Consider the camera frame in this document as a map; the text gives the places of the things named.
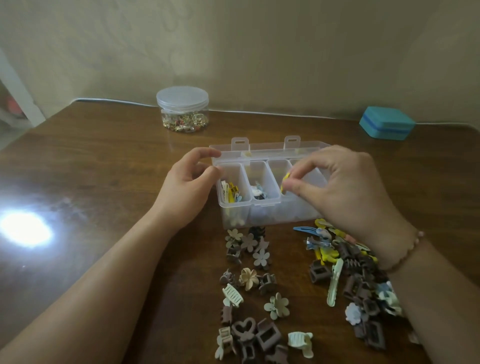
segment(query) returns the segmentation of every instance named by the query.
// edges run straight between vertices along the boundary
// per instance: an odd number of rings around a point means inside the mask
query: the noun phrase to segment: right hand
[[[331,172],[327,186],[316,187],[301,179],[315,167]],[[410,240],[412,244],[415,240],[415,228],[392,203],[367,153],[342,146],[324,148],[298,161],[283,181],[283,188],[375,251],[383,249],[384,243],[405,244]]]

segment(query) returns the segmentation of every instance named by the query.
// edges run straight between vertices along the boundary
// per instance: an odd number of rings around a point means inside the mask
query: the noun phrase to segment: left hand
[[[219,150],[198,147],[172,166],[150,210],[160,219],[159,223],[179,230],[199,214],[212,186],[222,174],[219,168],[200,160],[221,155]]]

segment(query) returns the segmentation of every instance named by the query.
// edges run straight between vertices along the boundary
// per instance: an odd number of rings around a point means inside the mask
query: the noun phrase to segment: jar lid
[[[173,86],[160,90],[156,101],[162,109],[173,112],[197,111],[208,105],[208,93],[198,87]]]

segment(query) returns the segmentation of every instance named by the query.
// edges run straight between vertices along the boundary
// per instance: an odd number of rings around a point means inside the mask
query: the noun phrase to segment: hand
[[[191,222],[202,210],[208,194],[221,171],[200,162],[202,158],[219,157],[213,148],[194,148],[175,163],[168,172],[162,189],[150,210],[175,230]]]
[[[324,188],[302,181],[315,167],[331,172]],[[390,200],[372,157],[342,146],[330,146],[297,162],[283,188],[302,197],[325,219],[378,250],[398,237],[415,239],[415,228]]]

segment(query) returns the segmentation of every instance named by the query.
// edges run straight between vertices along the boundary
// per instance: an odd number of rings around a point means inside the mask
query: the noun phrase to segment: forearm
[[[0,362],[119,363],[161,254],[175,233],[154,226],[150,214],[5,347]]]
[[[389,275],[422,345],[434,363],[477,363],[480,290],[423,240]]]

